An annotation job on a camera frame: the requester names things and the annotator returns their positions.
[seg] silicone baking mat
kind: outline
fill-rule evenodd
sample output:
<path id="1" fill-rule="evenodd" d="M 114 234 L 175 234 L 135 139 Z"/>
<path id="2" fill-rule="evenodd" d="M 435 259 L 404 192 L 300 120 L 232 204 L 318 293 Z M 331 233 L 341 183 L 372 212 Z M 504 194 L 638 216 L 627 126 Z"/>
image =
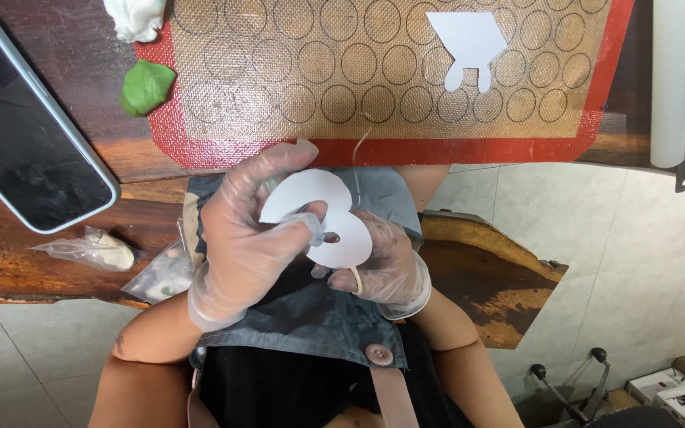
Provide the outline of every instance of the silicone baking mat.
<path id="1" fill-rule="evenodd" d="M 316 164 L 567 161 L 595 139 L 632 1 L 174 0 L 140 58 L 176 69 L 150 115 L 185 168 L 224 168 L 278 141 Z M 431 11 L 492 12 L 508 47 L 446 92 Z"/>

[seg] phone screen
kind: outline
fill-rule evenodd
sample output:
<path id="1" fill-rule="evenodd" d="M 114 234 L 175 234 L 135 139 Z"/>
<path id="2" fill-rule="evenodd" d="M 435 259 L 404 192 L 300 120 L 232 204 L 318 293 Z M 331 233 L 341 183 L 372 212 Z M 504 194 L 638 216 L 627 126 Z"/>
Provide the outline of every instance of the phone screen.
<path id="1" fill-rule="evenodd" d="M 1 49 L 0 194 L 43 231 L 112 199 L 108 184 Z"/>

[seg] tile floor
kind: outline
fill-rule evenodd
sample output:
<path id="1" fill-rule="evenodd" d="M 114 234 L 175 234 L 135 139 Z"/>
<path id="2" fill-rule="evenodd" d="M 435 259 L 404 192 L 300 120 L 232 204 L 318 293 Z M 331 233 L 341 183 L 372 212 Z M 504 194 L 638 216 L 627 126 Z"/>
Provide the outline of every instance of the tile floor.
<path id="1" fill-rule="evenodd" d="M 569 264 L 516 350 L 492 350 L 515 402 L 542 384 L 571 398 L 595 386 L 607 350 L 611 387 L 685 354 L 685 193 L 674 179 L 585 164 L 454 165 L 430 208 L 480 215 L 539 258 Z M 0 426 L 83 427 L 99 371 L 137 310 L 104 302 L 0 305 Z"/>

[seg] red mat border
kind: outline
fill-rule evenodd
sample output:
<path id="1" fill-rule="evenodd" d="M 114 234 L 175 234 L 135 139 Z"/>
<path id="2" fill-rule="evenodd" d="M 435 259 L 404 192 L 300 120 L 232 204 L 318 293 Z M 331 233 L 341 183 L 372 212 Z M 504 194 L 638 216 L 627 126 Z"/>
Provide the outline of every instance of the red mat border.
<path id="1" fill-rule="evenodd" d="M 356 165 L 479 164 L 501 162 L 573 161 L 594 143 L 607 101 L 617 60 L 623 47 L 633 0 L 613 0 L 599 55 L 594 66 L 583 114 L 575 138 L 514 139 L 370 139 L 356 154 Z M 170 19 L 158 38 L 136 44 L 139 59 L 176 69 Z M 228 168 L 240 160 L 281 141 L 207 141 L 192 139 L 184 128 L 183 104 L 178 82 L 170 100 L 149 115 L 152 140 L 157 148 L 184 168 Z M 319 156 L 315 166 L 352 166 L 356 139 L 315 139 Z"/>

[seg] gray apron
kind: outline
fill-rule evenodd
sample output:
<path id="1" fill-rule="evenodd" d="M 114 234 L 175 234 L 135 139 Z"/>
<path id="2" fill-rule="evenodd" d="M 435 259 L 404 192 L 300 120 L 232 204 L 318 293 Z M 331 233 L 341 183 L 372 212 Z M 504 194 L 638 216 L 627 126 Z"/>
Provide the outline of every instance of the gray apron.
<path id="1" fill-rule="evenodd" d="M 352 168 L 331 170 L 351 190 L 354 209 L 365 209 L 401 224 L 406 233 L 421 239 L 419 219 L 406 182 L 392 168 Z M 197 197 L 202 208 L 221 184 L 220 177 L 189 180 L 188 193 Z M 198 236 L 202 234 L 202 223 Z M 196 252 L 206 252 L 199 239 Z M 204 275 L 203 269 L 198 275 Z M 199 374 L 210 346 L 254 346 L 307 355 L 338 358 L 370 368 L 382 417 L 388 428 L 417 427 L 409 393 L 401 369 L 406 356 L 397 327 L 380 314 L 374 302 L 339 292 L 327 286 L 326 279 L 310 279 L 296 291 L 247 310 L 245 318 L 224 329 L 205 333 L 189 356 L 195 368 L 193 392 L 189 396 L 189 426 L 218 426 L 199 400 Z"/>

